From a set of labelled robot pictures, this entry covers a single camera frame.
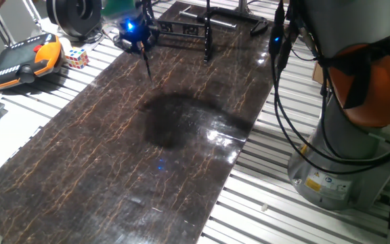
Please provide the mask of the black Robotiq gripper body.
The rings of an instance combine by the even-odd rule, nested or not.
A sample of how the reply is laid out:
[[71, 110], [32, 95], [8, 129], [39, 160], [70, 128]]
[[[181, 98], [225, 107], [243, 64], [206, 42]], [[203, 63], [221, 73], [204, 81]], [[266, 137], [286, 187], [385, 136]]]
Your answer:
[[142, 16], [138, 18], [126, 18], [121, 20], [118, 24], [119, 34], [116, 37], [116, 46], [127, 51], [131, 51], [132, 43], [143, 41], [146, 49], [151, 45], [149, 38], [151, 32]]

